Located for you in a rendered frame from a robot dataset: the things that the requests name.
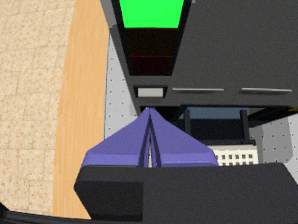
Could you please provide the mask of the white well plate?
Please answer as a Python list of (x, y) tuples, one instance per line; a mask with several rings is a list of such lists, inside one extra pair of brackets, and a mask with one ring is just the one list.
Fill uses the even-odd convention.
[(207, 147), (210, 147), (214, 151), (219, 166), (258, 163), (257, 146), (231, 145)]

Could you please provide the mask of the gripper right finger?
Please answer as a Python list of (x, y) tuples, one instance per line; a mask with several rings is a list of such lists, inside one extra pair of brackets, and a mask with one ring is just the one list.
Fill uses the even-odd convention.
[(211, 148), (166, 121), (154, 107), (150, 126), (152, 167), (219, 166)]

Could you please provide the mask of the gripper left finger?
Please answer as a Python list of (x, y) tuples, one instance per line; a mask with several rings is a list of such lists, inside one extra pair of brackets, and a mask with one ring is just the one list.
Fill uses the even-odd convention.
[(89, 149), (81, 167), (85, 165), (149, 167), (149, 152), (150, 108), (145, 108), (136, 120)]

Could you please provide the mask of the grey flat base plate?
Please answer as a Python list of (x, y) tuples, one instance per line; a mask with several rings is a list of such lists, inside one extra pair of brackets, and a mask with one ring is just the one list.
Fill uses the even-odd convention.
[[(137, 118), (125, 77), (108, 30), (103, 140)], [(298, 184), (298, 114), (249, 128), (258, 163), (282, 162)]]

